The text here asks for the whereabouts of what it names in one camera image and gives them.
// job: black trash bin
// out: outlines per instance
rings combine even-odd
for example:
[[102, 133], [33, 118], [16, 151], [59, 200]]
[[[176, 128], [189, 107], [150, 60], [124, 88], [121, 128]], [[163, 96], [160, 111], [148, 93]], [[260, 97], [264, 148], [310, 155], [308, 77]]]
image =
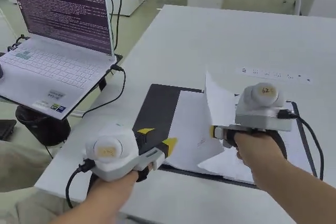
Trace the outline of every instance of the black trash bin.
[[57, 120], [23, 106], [17, 107], [15, 115], [44, 146], [58, 145], [70, 135], [67, 119]]

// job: hand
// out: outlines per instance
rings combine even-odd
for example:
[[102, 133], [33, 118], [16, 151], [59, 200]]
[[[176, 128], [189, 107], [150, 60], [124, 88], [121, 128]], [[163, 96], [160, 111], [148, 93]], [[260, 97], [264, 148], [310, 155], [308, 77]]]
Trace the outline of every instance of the hand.
[[104, 213], [107, 214], [107, 218], [113, 218], [131, 196], [137, 180], [138, 172], [136, 171], [131, 171], [125, 177], [113, 182], [99, 179], [90, 189], [86, 201], [97, 208], [106, 208]]
[[256, 185], [263, 189], [263, 182], [260, 179], [262, 173], [272, 166], [276, 167], [276, 163], [286, 162], [280, 148], [273, 138], [262, 133], [253, 136], [236, 133], [235, 141], [238, 145], [237, 157], [251, 168]]

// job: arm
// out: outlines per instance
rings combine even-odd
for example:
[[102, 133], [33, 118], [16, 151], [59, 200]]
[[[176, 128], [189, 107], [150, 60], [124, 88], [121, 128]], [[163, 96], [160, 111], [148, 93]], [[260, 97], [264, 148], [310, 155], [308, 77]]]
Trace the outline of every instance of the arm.
[[266, 191], [299, 224], [335, 223], [336, 189], [284, 159], [266, 135], [237, 133], [238, 157], [251, 168], [257, 186]]
[[114, 223], [116, 214], [130, 197], [137, 179], [138, 172], [132, 171], [114, 182], [97, 181], [81, 205], [50, 224]]

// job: laptop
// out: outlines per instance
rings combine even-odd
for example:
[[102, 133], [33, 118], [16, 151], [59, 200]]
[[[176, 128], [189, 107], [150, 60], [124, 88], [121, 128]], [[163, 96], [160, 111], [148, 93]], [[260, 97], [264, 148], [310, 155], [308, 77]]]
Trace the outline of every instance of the laptop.
[[0, 57], [0, 97], [62, 120], [117, 61], [106, 0], [17, 0], [31, 38]]

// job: white device housing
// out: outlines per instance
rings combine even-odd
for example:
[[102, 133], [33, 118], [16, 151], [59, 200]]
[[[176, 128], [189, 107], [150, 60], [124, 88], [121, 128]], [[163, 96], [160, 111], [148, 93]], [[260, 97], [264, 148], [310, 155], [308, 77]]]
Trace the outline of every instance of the white device housing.
[[291, 131], [291, 120], [277, 118], [284, 105], [284, 95], [274, 85], [249, 86], [240, 96], [235, 123], [262, 130]]
[[105, 181], [122, 178], [139, 163], [134, 133], [119, 124], [108, 124], [96, 139], [86, 143], [84, 159], [94, 160], [92, 171]]

